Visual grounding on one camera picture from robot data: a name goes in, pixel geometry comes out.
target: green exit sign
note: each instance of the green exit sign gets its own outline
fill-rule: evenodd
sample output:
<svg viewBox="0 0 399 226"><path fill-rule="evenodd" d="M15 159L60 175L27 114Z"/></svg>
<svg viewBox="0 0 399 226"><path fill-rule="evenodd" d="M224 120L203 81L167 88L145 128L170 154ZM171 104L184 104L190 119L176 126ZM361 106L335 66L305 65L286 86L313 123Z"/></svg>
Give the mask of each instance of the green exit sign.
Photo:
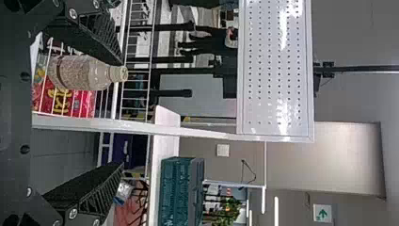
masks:
<svg viewBox="0 0 399 226"><path fill-rule="evenodd" d="M332 207L331 205L314 204L313 205L313 221L320 223L332 223Z"/></svg>

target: plastic bottle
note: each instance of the plastic bottle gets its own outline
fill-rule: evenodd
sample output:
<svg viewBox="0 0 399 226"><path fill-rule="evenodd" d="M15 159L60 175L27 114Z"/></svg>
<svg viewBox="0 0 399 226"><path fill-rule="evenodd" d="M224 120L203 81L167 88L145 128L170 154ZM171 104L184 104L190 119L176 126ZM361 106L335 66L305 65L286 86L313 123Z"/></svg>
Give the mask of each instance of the plastic bottle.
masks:
<svg viewBox="0 0 399 226"><path fill-rule="evenodd" d="M127 80L124 66L110 66L87 55L51 57L47 75L59 89L104 90Z"/></svg>

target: store shelf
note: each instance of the store shelf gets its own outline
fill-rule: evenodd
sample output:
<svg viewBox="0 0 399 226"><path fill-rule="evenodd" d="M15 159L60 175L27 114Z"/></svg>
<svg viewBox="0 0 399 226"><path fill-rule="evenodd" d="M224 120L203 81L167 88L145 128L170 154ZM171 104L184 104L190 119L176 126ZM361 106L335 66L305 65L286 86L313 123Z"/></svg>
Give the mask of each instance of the store shelf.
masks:
<svg viewBox="0 0 399 226"><path fill-rule="evenodd" d="M121 134L163 135L173 137L203 137L229 140L265 141L262 136L242 136L207 130L181 128L173 125L152 124L140 121L119 121L109 119L78 119L70 117L49 117L38 114L32 116L32 126L36 129L56 129L67 131L106 132Z"/></svg>

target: metal shelf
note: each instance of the metal shelf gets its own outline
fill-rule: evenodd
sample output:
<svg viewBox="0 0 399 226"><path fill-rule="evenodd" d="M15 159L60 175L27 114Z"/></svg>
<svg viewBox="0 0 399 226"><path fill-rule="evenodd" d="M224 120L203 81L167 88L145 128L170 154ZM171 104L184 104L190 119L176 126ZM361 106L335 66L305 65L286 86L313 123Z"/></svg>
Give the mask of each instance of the metal shelf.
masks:
<svg viewBox="0 0 399 226"><path fill-rule="evenodd" d="M311 1L240 1L237 134L313 140Z"/></svg>

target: light switch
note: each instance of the light switch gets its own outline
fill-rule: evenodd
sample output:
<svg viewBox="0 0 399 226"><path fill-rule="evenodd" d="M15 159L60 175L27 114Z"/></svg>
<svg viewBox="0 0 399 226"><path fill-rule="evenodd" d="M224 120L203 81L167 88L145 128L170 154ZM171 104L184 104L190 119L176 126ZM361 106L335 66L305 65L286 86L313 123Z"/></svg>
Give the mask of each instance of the light switch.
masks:
<svg viewBox="0 0 399 226"><path fill-rule="evenodd" d="M229 157L230 156L230 145L229 144L217 144L217 156Z"/></svg>

